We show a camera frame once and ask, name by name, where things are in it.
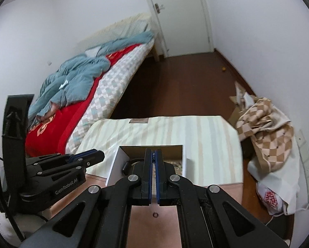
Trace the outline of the white cardboard box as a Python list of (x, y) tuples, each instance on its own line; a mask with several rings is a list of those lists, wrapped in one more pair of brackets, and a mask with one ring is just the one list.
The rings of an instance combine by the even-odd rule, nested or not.
[(153, 152), (160, 149), (163, 160), (174, 165), (176, 174), (186, 176), (187, 162), (183, 145), (122, 145), (118, 147), (111, 162), (106, 186), (114, 185), (121, 178), (131, 174), (134, 165), (144, 160), (147, 148)]

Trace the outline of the striped pillow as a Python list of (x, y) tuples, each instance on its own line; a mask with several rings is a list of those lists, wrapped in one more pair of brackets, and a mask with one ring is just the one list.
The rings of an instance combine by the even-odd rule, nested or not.
[(151, 24), (152, 17), (150, 14), (138, 13), (94, 32), (77, 42), (75, 49), (79, 52), (84, 52), (110, 41), (131, 38), (150, 30)]

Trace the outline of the black smart band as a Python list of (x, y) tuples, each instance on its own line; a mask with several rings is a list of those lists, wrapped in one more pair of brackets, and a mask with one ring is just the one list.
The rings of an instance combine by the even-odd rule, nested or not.
[(125, 164), (123, 165), (121, 172), (124, 176), (128, 176), (129, 172), (131, 171), (131, 168), (134, 166), (134, 164), (138, 163), (138, 162), (143, 162), (144, 159), (143, 158), (137, 158), (137, 159), (132, 159), (132, 160), (128, 160), (125, 162)]

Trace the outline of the white door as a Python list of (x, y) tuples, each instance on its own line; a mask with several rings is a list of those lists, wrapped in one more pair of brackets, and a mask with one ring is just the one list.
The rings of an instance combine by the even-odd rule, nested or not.
[(212, 53), (206, 0), (147, 0), (165, 57)]

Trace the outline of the checkered bed sheet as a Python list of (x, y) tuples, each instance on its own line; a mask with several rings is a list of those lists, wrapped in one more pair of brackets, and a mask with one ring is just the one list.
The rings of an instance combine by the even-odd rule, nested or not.
[(99, 80), (93, 99), (72, 130), (62, 150), (75, 154), (90, 127), (109, 118), (134, 74), (154, 47), (154, 40), (141, 44), (122, 56)]

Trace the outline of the red white plastic bag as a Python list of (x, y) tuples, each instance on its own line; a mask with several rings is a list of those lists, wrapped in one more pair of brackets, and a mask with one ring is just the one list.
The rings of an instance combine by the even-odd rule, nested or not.
[(273, 216), (283, 212), (282, 199), (260, 182), (257, 183), (257, 195), (270, 215)]

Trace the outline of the blue quilt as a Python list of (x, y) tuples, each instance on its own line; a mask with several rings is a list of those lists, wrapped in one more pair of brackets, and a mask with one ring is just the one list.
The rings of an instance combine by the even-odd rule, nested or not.
[(145, 31), (101, 44), (94, 57), (80, 54), (65, 61), (44, 80), (37, 100), (29, 108), (28, 126), (49, 118), (57, 109), (86, 100), (94, 80), (109, 70), (109, 54), (134, 44), (147, 44), (153, 38), (154, 32)]

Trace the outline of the red bed cover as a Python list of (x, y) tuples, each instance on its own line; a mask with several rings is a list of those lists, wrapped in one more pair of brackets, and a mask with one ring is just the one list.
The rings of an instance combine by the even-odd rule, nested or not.
[[(122, 56), (139, 45), (141, 44), (131, 45), (109, 54), (107, 58), (111, 62), (111, 67)], [(39, 157), (53, 153), (65, 154), (62, 148), (65, 146), (72, 130), (76, 127), (76, 124), (91, 103), (99, 80), (103, 75), (94, 80), (92, 89), (86, 100), (58, 109), (56, 113), (45, 122), (31, 126), (25, 140), (25, 153), (27, 156)]]

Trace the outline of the checkered beige cloth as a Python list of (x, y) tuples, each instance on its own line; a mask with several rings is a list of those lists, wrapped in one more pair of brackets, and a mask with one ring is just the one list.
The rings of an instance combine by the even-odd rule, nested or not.
[(262, 172), (283, 167), (292, 150), (294, 128), (270, 99), (262, 97), (244, 111), (236, 129), (240, 141), (251, 139)]

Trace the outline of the torn cardboard pieces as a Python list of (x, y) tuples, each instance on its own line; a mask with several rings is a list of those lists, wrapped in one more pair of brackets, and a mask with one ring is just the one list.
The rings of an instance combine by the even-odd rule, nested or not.
[(234, 103), (234, 110), (228, 119), (229, 124), (236, 126), (239, 118), (256, 103), (258, 98), (255, 95), (250, 95), (237, 81), (235, 81), (236, 95), (230, 96), (229, 99)]

